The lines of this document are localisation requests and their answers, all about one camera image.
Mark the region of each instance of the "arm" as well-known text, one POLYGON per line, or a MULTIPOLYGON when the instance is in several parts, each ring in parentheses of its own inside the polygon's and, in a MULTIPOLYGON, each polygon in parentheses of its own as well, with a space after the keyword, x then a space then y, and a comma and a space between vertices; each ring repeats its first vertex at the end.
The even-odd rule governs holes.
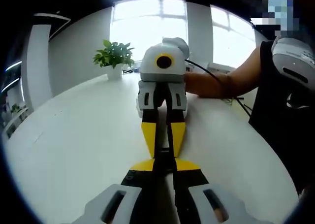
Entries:
POLYGON ((185 75, 186 91, 200 97, 225 98, 243 95, 258 86, 260 68, 260 46, 236 70, 228 73, 214 73, 225 85, 208 74, 188 72, 185 75))

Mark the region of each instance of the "green leaf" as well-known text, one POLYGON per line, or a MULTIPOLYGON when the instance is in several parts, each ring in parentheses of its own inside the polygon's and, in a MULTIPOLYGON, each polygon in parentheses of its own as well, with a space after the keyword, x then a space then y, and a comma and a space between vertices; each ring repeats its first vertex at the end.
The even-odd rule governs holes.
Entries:
POLYGON ((112 43, 108 40, 105 40, 105 39, 103 40, 103 44, 106 48, 110 48, 112 46, 112 43))
POLYGON ((103 53, 101 57, 102 57, 102 58, 107 58, 108 55, 109 55, 108 53, 103 53))

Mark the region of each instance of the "yellow ring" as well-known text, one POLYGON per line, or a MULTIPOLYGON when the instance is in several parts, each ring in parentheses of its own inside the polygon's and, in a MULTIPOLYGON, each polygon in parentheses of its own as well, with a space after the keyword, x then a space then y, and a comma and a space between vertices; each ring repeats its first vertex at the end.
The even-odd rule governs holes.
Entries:
POLYGON ((171 61, 172 61, 172 65, 174 64, 174 58, 172 57, 172 55, 170 55, 170 54, 168 54, 168 53, 161 53, 161 54, 159 54, 159 55, 156 57, 156 66, 157 66, 159 69, 162 69, 162 68, 160 68, 160 67, 158 66, 158 64, 157 64, 157 61, 158 61, 158 59, 159 59, 160 57, 169 57, 169 58, 171 59, 171 61))

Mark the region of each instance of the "ceiling light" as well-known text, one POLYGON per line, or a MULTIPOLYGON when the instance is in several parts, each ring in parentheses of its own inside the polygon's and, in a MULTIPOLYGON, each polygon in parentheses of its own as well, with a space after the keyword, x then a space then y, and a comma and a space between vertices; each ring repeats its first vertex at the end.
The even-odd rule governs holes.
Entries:
POLYGON ((9 66, 5 71, 8 71, 8 70, 10 70, 11 68, 13 68, 13 67, 15 67, 15 66, 17 66, 17 65, 19 65, 19 64, 21 64, 21 63, 22 63, 22 61, 17 62, 17 63, 15 63, 15 64, 9 66))
POLYGON ((7 86, 5 86, 5 87, 3 88, 3 90, 1 90, 1 93, 2 93, 3 91, 5 91, 7 88, 9 88, 11 85, 13 85, 15 82, 17 82, 19 79, 20 79, 20 78, 17 78, 17 79, 15 79, 15 80, 13 80, 10 84, 8 84, 7 86))
POLYGON ((22 78, 20 78, 20 79, 21 79, 20 86, 21 86, 22 99, 23 99, 23 102, 25 102, 23 85, 22 85, 22 78))

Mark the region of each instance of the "potted plant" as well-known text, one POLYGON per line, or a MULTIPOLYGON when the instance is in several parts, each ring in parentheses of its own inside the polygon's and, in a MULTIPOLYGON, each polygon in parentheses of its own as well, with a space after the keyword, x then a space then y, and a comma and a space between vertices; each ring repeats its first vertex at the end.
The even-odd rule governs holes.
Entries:
POLYGON ((17 105, 16 103, 13 104, 13 105, 12 105, 12 108, 11 108, 11 113, 13 114, 13 113, 17 113, 17 112, 19 112, 19 111, 21 111, 20 106, 17 105))
POLYGON ((134 60, 131 59, 132 49, 129 48, 130 43, 124 45, 123 43, 103 40, 104 49, 98 49, 96 55, 93 58, 94 64, 98 64, 100 67, 111 66, 108 69, 108 79, 119 79, 122 77, 122 66, 124 64, 130 67, 134 64, 134 60))

